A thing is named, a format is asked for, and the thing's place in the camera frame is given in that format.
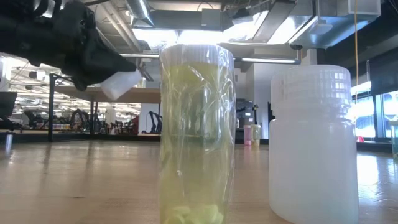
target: black cable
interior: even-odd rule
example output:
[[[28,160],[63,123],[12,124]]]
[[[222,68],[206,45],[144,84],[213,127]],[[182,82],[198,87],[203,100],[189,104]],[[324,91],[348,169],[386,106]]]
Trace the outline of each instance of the black cable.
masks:
[[[203,1],[203,2],[201,2],[201,3],[199,4],[199,6],[198,6],[198,8],[197,8],[197,11],[199,11],[199,7],[200,7],[203,3],[208,4],[212,9],[214,9],[213,6],[212,6],[210,3],[206,2],[206,1]]]
[[[91,1],[91,2],[86,2],[85,5],[86,6],[94,6],[96,4],[101,4],[101,3],[104,3],[107,1],[109,1],[109,0],[95,0],[95,1]]]

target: small white bottle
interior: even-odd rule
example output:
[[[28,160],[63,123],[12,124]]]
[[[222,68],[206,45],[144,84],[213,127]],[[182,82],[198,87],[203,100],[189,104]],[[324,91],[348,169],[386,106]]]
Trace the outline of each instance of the small white bottle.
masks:
[[[358,223],[358,181],[349,71],[300,66],[275,75],[269,204],[295,224]]]

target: desk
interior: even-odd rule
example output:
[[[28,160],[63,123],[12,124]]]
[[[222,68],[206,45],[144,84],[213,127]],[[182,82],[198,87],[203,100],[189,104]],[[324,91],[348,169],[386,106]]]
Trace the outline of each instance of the desk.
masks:
[[[56,86],[55,91],[82,100],[109,103],[160,103],[160,89],[131,88],[117,100],[110,100],[100,87],[88,87],[86,91],[78,91],[74,86]]]
[[[158,142],[15,144],[0,160],[1,223],[159,224]],[[288,224],[268,204],[268,150],[237,145],[228,224]],[[398,223],[398,163],[358,153],[359,224]]]

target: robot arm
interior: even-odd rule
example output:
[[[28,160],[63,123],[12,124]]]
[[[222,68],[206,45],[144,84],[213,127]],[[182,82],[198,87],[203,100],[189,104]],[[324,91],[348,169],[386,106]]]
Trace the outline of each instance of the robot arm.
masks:
[[[0,52],[60,68],[84,91],[136,65],[108,48],[96,30],[94,12],[79,0],[0,1]]]

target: yellow cable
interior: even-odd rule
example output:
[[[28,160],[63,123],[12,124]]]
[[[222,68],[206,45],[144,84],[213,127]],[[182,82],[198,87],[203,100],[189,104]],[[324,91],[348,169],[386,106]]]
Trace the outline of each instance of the yellow cable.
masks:
[[[355,90],[355,104],[358,100],[358,79],[359,79],[359,63],[358,63],[358,28],[357,28],[357,13],[358,13],[358,0],[355,0],[355,67],[356,67],[356,90]]]

